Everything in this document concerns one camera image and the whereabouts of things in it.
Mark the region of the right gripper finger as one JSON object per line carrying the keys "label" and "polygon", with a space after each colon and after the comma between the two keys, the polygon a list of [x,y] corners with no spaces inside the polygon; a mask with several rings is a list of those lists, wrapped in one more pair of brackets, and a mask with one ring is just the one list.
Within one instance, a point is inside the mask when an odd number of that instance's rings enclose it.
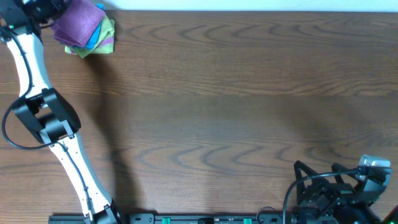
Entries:
{"label": "right gripper finger", "polygon": [[357,180],[356,174],[357,172],[355,169],[349,169],[339,163],[334,163],[331,166],[331,170],[333,173],[335,173],[335,180],[337,184],[344,184],[343,176],[347,175],[348,177],[351,177],[354,180]]}
{"label": "right gripper finger", "polygon": [[319,186],[318,174],[302,161],[296,161],[294,164],[296,178],[297,195],[314,195]]}

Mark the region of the purple microfiber cloth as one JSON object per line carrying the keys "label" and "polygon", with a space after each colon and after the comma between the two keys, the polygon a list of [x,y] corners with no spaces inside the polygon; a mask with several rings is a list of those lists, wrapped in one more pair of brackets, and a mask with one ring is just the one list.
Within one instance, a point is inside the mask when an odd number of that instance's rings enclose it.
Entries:
{"label": "purple microfiber cloth", "polygon": [[66,12],[52,26],[53,37],[62,44],[84,47],[105,16],[102,4],[74,0]]}

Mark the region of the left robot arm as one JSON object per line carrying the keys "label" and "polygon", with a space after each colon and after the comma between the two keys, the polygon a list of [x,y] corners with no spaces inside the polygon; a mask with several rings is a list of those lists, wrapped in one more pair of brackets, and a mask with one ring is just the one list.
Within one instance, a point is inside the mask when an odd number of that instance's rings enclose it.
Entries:
{"label": "left robot arm", "polygon": [[[127,223],[97,178],[78,132],[80,119],[72,105],[51,86],[41,39],[43,24],[56,20],[72,6],[71,1],[1,1],[1,41],[16,63],[20,93],[6,110],[1,124],[5,140],[26,151],[44,147],[59,159],[81,203],[82,217],[52,216],[50,223]],[[21,146],[6,132],[6,119],[14,113],[33,135],[38,146]]]}

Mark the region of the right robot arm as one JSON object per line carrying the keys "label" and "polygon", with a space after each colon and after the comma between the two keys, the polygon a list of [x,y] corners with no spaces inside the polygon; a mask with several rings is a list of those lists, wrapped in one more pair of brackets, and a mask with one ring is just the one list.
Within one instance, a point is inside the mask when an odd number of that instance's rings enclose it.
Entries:
{"label": "right robot arm", "polygon": [[386,159],[363,156],[355,168],[334,163],[326,173],[296,161],[294,171],[295,181],[284,198],[283,223],[397,223],[397,207],[385,218],[371,210],[392,175]]}

